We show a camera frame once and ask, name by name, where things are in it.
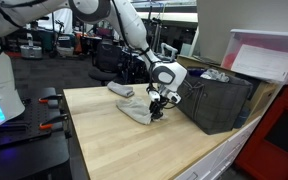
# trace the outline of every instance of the red cabinet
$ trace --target red cabinet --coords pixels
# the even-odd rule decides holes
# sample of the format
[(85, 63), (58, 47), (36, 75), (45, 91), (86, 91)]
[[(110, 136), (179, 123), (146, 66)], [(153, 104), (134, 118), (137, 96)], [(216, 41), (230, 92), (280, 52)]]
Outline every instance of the red cabinet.
[(256, 179), (288, 179), (288, 87), (267, 111), (235, 163)]

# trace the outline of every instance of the wooden tabletop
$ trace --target wooden tabletop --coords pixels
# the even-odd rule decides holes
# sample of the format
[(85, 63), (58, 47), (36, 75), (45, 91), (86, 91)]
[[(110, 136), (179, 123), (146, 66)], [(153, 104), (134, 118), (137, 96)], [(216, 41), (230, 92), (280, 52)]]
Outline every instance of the wooden tabletop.
[[(132, 86), (149, 105), (147, 85)], [(92, 180), (174, 178), (237, 132), (207, 135), (177, 108), (164, 110), (165, 120), (139, 124), (116, 107), (124, 97), (107, 87), (64, 94)]]

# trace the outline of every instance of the gray cloth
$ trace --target gray cloth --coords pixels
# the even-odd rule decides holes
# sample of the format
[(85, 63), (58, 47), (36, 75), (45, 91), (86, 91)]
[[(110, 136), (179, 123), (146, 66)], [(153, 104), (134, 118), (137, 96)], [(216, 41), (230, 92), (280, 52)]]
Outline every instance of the gray cloth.
[(147, 125), (151, 122), (152, 114), (144, 100), (140, 97), (117, 100), (116, 106), (122, 112), (141, 124)]
[(134, 95), (133, 87), (124, 86), (113, 81), (107, 84), (107, 88), (124, 97), (131, 97)]
[(221, 82), (228, 82), (230, 78), (225, 75), (225, 73), (220, 73), (215, 69), (208, 69), (206, 72), (204, 72), (201, 75), (202, 78), (205, 79), (213, 79), (216, 81), (221, 81)]

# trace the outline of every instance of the black chair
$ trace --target black chair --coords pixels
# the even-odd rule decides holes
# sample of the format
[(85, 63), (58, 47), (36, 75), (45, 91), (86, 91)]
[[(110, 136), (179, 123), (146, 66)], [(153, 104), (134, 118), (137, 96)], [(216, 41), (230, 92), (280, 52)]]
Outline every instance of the black chair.
[(93, 63), (93, 68), (88, 75), (92, 79), (101, 81), (105, 86), (106, 81), (112, 81), (122, 71), (123, 62), (121, 60), (122, 48), (101, 42), (97, 46), (97, 56)]

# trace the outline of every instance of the paper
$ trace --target paper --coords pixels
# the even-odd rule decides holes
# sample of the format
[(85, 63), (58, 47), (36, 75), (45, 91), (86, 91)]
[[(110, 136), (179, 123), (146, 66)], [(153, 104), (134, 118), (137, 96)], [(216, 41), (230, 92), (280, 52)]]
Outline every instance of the paper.
[(231, 69), (249, 76), (283, 82), (288, 73), (288, 53), (242, 45)]

